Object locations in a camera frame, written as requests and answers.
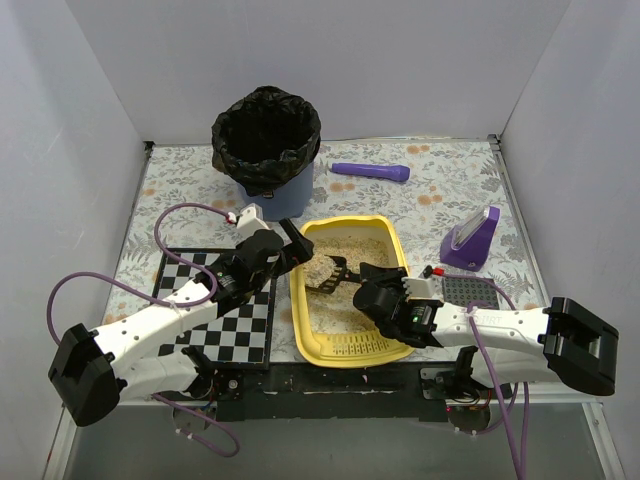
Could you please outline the blue trash bin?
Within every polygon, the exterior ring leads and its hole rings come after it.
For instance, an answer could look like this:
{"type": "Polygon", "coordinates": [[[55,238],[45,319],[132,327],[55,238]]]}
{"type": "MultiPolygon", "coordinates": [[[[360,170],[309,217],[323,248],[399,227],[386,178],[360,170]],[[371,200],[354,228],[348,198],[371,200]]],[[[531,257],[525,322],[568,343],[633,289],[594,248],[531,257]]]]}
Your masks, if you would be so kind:
{"type": "Polygon", "coordinates": [[[262,209],[262,217],[268,222],[278,222],[284,218],[300,217],[313,193],[314,163],[309,164],[299,175],[273,191],[269,198],[264,195],[249,196],[246,189],[239,186],[239,192],[246,204],[255,203],[262,209]]]}

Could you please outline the yellow litter box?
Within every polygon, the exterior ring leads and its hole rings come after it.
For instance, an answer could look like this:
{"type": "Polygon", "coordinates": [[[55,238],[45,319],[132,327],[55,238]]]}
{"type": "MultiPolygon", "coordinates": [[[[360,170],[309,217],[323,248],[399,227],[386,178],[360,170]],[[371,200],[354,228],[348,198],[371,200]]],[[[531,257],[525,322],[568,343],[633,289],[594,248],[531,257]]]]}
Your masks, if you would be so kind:
{"type": "MultiPolygon", "coordinates": [[[[383,216],[342,216],[306,223],[300,228],[303,236],[315,242],[332,235],[371,237],[381,240],[390,250],[394,264],[408,264],[399,237],[391,222],[383,216]]],[[[310,363],[326,368],[368,368],[403,359],[414,349],[397,340],[383,337],[377,329],[353,333],[316,333],[311,328],[303,271],[295,268],[290,274],[292,318],[296,344],[310,363]]]]}

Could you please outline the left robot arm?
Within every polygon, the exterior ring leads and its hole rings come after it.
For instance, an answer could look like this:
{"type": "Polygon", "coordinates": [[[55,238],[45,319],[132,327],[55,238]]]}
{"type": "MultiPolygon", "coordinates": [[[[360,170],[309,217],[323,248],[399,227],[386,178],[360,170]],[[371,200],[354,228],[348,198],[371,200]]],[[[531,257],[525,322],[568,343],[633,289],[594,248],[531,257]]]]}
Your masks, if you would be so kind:
{"type": "Polygon", "coordinates": [[[284,219],[276,233],[258,220],[234,249],[218,255],[184,286],[123,320],[88,329],[77,324],[57,341],[48,378],[79,427],[123,400],[165,391],[207,396],[213,366],[193,348],[160,356],[159,346],[235,310],[271,280],[308,262],[314,245],[284,219]]]}

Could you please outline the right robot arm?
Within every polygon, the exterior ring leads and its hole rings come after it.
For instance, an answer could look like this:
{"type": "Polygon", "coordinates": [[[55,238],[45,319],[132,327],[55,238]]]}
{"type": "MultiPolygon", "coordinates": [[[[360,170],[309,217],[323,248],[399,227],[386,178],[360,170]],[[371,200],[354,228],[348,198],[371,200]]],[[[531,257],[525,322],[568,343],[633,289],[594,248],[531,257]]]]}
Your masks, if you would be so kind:
{"type": "Polygon", "coordinates": [[[403,267],[362,263],[360,277],[353,305],[382,336],[416,349],[459,348],[457,368],[470,382],[561,382],[594,396],[615,392],[619,332],[570,298],[495,310],[435,299],[430,280],[403,267]]]}

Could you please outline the black litter scoop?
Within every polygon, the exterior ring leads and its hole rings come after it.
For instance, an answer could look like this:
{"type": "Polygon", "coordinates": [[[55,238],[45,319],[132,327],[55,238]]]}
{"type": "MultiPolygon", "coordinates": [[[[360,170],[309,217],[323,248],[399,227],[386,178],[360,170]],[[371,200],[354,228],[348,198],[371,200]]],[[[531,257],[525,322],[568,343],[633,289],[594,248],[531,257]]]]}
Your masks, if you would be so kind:
{"type": "Polygon", "coordinates": [[[305,274],[305,288],[313,293],[331,295],[342,283],[359,284],[361,276],[353,272],[342,256],[325,255],[323,260],[305,274]]]}

